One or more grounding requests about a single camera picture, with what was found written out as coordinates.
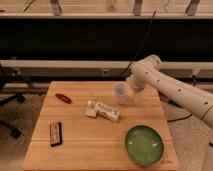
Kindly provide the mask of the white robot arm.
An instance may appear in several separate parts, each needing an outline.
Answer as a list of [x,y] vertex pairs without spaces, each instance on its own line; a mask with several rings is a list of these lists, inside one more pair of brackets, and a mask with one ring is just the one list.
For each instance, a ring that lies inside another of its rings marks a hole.
[[134,62],[126,82],[134,92],[151,85],[213,128],[213,94],[161,73],[160,67],[161,59],[157,55]]

